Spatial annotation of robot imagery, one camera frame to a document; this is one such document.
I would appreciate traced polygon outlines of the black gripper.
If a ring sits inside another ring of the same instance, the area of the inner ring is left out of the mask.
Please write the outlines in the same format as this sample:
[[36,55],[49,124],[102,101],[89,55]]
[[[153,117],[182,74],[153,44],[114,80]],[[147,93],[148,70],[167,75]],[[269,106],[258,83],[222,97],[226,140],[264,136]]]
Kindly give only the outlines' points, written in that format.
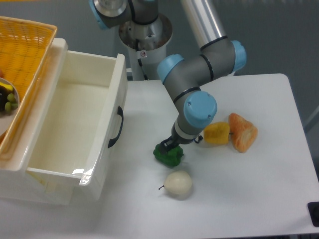
[[160,143],[160,152],[169,152],[170,150],[176,148],[178,145],[182,144],[183,138],[176,134],[171,135],[168,139],[163,140]]

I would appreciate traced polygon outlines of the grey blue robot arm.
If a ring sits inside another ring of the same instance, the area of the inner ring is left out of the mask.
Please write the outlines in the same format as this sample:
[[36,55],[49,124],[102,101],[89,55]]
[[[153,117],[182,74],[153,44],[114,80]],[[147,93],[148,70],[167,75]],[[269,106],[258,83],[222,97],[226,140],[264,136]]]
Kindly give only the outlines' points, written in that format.
[[129,53],[133,79],[160,79],[178,111],[171,136],[158,146],[161,154],[199,141],[199,134],[217,111],[214,98],[201,86],[238,71],[247,61],[242,44],[228,39],[212,1],[184,0],[181,4],[201,52],[190,60],[167,55],[172,25],[159,12],[158,1],[89,1],[101,29],[118,27],[119,38]]

